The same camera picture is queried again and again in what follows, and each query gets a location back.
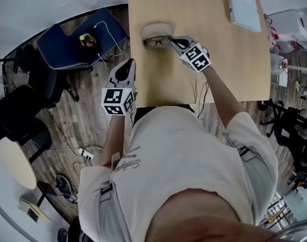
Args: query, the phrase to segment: blue chair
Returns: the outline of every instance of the blue chair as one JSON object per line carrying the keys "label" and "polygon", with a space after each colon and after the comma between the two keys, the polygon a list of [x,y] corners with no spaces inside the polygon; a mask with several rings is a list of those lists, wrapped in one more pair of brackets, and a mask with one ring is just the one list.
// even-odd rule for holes
{"label": "blue chair", "polygon": [[[82,46],[79,37],[84,33],[95,37],[98,48]],[[52,25],[38,39],[37,46],[50,68],[81,69],[91,67],[126,38],[128,36],[116,18],[106,8],[101,8],[69,36],[63,33],[59,24]]]}

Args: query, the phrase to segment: wheel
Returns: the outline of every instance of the wheel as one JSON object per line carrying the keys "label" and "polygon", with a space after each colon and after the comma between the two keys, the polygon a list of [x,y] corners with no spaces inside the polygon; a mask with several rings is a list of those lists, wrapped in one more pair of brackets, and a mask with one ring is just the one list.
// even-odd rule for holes
{"label": "wheel", "polygon": [[260,100],[258,101],[258,108],[260,111],[264,111],[268,108],[268,100]]}

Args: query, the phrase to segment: white box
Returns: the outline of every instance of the white box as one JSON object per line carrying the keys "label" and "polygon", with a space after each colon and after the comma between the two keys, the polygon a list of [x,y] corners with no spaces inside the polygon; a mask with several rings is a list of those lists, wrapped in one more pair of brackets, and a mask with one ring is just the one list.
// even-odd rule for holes
{"label": "white box", "polygon": [[134,102],[132,88],[103,88],[101,105],[108,115],[127,115]]}
{"label": "white box", "polygon": [[281,74],[271,74],[271,83],[286,87],[288,85],[288,74],[284,71]]}
{"label": "white box", "polygon": [[269,15],[280,41],[307,41],[307,31],[296,10]]}
{"label": "white box", "polygon": [[228,0],[230,21],[254,32],[261,32],[255,0]]}

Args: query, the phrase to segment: cable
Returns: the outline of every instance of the cable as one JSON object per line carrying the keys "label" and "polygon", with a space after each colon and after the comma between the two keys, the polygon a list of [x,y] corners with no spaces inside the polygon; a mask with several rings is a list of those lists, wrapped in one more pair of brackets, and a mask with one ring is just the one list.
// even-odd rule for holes
{"label": "cable", "polygon": [[[199,110],[199,108],[200,108],[200,99],[201,99],[201,96],[202,96],[202,93],[203,93],[204,86],[206,86],[206,92],[205,92],[205,96],[204,96],[203,107],[202,107],[201,110]],[[205,84],[203,85],[202,90],[200,92],[200,96],[199,96],[199,106],[198,106],[198,112],[199,113],[198,113],[197,118],[199,118],[203,114],[203,111],[204,111],[204,108],[205,108],[205,99],[206,99],[208,90],[209,90],[209,83],[205,82]]]}
{"label": "cable", "polygon": [[132,117],[133,117],[134,113],[133,113],[133,108],[132,108],[132,106],[130,107],[129,114],[130,114],[130,119],[131,119],[131,124],[132,124],[132,127],[134,127],[134,125],[133,125],[133,119],[132,119]]}
{"label": "cable", "polygon": [[74,149],[74,150],[79,150],[79,148],[61,148],[61,149],[49,149],[47,151],[62,151],[62,150],[71,150],[71,149]]}
{"label": "cable", "polygon": [[55,123],[55,125],[57,126],[58,130],[59,130],[59,131],[62,133],[62,135],[64,136],[65,141],[66,141],[68,147],[70,148],[70,150],[71,150],[77,157],[82,157],[81,155],[78,155],[76,152],[73,151],[73,148],[70,146],[70,144],[69,144],[68,141],[67,141],[66,135],[65,135],[65,134],[63,133],[63,131],[60,129],[60,127],[58,126],[58,124],[57,124],[56,121],[54,120],[52,114],[48,111],[47,108],[46,108],[46,112],[51,116],[51,118],[52,118],[53,122]]}
{"label": "cable", "polygon": [[82,157],[83,154],[84,154],[84,150],[86,150],[86,148],[88,148],[88,147],[98,147],[98,148],[103,149],[103,147],[102,147],[102,146],[99,146],[99,145],[87,145],[86,147],[83,148],[82,154],[81,154],[81,155],[78,155],[77,153],[75,153],[75,152],[73,151],[73,149],[74,149],[74,150],[79,150],[79,148],[74,148],[74,147],[70,146],[70,144],[69,144],[68,141],[67,141],[66,135],[65,135],[65,134],[63,133],[63,131],[60,129],[60,127],[58,126],[57,122],[54,120],[52,114],[48,111],[47,108],[46,108],[46,112],[51,116],[53,122],[54,122],[55,125],[57,126],[58,130],[59,130],[59,131],[62,133],[62,135],[64,136],[65,141],[66,141],[66,143],[67,143],[67,145],[68,145],[68,148],[49,149],[49,150],[47,150],[47,151],[71,150],[76,156]]}
{"label": "cable", "polygon": [[86,156],[86,159],[85,159],[84,162],[75,161],[75,162],[73,163],[73,169],[74,169],[74,171],[75,171],[75,173],[76,173],[76,175],[78,176],[79,179],[81,179],[81,178],[80,178],[80,176],[78,175],[77,171],[75,170],[75,164],[76,164],[76,163],[78,163],[78,164],[84,164],[84,163],[86,162],[87,159],[88,159],[88,156]]}
{"label": "cable", "polygon": [[25,73],[25,72],[22,72],[22,71],[19,71],[19,70],[18,70],[18,72],[19,72],[19,73],[26,74],[26,75],[30,75],[29,73]]}
{"label": "cable", "polygon": [[4,74],[2,74],[0,77],[2,77],[2,80],[0,80],[0,84],[2,84],[4,88],[7,88],[8,85],[4,84],[7,80],[6,76]]}
{"label": "cable", "polygon": [[307,100],[306,96],[297,97],[297,99]]}
{"label": "cable", "polygon": [[[0,66],[2,67],[1,63],[0,63]],[[5,66],[5,67],[9,67],[9,66],[6,66],[5,64],[4,64],[4,66]],[[9,67],[9,68],[12,70],[12,67]]]}
{"label": "cable", "polygon": [[[118,56],[118,55],[122,55],[122,54],[123,54],[123,51],[120,49],[120,47],[118,46],[117,42],[116,42],[115,39],[113,38],[112,34],[111,34],[110,31],[108,30],[108,27],[107,27],[106,22],[100,21],[100,22],[96,23],[96,25],[94,26],[94,28],[96,28],[97,25],[100,24],[100,23],[104,23],[104,24],[105,24],[108,34],[112,37],[112,39],[114,40],[115,44],[117,45],[117,47],[118,47],[119,50],[121,51],[121,54],[116,54],[116,55],[112,56],[112,57],[110,58],[110,60],[108,61],[108,62],[110,62],[110,61],[112,60],[113,57],[116,57],[116,56]],[[97,55],[98,55],[99,58],[106,64],[106,62],[102,59],[102,57],[100,56],[100,54],[98,53]]]}

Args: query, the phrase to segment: tabletop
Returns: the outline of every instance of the tabletop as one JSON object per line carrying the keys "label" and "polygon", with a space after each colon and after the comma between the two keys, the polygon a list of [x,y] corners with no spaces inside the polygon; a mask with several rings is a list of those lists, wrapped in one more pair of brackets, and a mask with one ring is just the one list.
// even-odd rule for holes
{"label": "tabletop", "polygon": [[18,183],[29,189],[36,188],[36,174],[18,143],[3,138],[0,141],[0,155],[5,168]]}
{"label": "tabletop", "polygon": [[[141,28],[154,22],[170,23],[174,36],[191,36],[206,47],[212,66],[237,100],[268,100],[268,36],[260,1],[256,2],[260,33],[231,24],[227,0],[129,0],[137,107],[198,103],[206,82],[202,73],[182,64],[173,48],[143,48]],[[213,102],[210,91],[207,102]]]}

